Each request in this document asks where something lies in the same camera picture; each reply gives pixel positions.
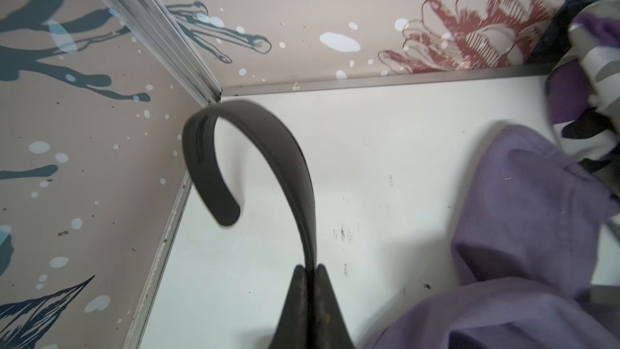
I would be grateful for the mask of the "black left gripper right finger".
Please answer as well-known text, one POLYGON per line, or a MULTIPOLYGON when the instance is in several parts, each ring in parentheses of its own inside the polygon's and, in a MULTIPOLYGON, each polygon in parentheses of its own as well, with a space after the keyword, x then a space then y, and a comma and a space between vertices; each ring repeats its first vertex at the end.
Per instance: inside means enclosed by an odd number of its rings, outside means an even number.
POLYGON ((313 281, 312 348, 355 348, 323 264, 317 266, 313 281))

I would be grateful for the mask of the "purple camouflage trousers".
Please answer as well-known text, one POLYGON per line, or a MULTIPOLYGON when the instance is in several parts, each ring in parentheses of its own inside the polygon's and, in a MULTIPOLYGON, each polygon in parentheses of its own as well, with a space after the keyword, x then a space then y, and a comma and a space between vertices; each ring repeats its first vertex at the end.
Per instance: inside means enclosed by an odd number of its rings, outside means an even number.
POLYGON ((595 173, 619 161, 619 0, 587 6, 568 40, 547 78, 547 105, 562 150, 595 173))

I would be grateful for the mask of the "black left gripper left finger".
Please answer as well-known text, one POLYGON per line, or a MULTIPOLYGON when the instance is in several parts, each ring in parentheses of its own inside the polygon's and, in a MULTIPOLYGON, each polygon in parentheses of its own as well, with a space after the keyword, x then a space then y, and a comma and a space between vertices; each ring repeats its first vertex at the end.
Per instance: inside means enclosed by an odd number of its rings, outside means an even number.
POLYGON ((298 265, 293 270, 292 280, 284 302, 269 349, 303 349, 308 347, 308 275, 298 265))

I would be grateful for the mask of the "black belt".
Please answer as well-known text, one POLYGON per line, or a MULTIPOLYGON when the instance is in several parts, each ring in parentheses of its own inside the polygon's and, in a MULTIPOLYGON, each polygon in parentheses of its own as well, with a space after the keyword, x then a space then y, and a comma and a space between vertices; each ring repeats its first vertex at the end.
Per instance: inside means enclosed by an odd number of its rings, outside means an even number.
POLYGON ((305 267, 316 267, 316 205, 308 164, 297 140, 274 114, 247 100, 209 106, 192 115, 182 131, 183 155, 192 183, 220 226, 233 226, 241 207, 224 182, 216 158, 215 128, 228 121, 258 149, 282 188, 297 226, 305 267))

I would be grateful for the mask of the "lilac purple trousers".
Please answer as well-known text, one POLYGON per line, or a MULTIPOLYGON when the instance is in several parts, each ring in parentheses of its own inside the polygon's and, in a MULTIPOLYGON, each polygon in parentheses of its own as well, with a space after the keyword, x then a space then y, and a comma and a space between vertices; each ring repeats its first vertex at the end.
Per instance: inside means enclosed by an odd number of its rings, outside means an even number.
POLYGON ((600 232, 619 201, 537 132, 507 125, 481 156, 451 253, 460 286, 369 348, 616 348, 619 310, 590 300, 600 232))

